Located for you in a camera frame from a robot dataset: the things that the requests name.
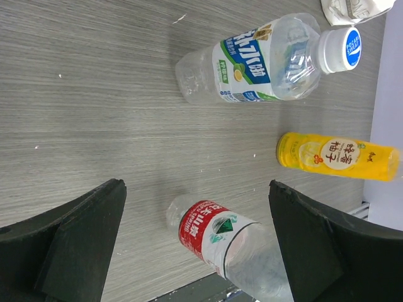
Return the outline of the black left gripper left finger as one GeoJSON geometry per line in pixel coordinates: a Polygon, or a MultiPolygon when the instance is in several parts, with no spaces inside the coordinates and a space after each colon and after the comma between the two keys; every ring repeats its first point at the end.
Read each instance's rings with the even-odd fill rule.
{"type": "Polygon", "coordinates": [[[100,301],[127,187],[86,194],[1,228],[1,301],[100,301]]]}

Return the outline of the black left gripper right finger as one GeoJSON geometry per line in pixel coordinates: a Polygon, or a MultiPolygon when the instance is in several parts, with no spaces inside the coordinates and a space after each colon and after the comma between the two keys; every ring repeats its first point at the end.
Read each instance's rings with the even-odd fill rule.
{"type": "Polygon", "coordinates": [[[402,301],[402,232],[272,180],[268,196],[295,301],[402,301]]]}

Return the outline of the yellow honey pomelo bottle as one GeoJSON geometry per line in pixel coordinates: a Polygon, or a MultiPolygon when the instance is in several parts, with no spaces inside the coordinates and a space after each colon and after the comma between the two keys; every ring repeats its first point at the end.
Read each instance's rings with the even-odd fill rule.
{"type": "Polygon", "coordinates": [[[373,181],[402,180],[402,151],[346,137],[288,132],[278,142],[283,166],[305,172],[373,181]]]}

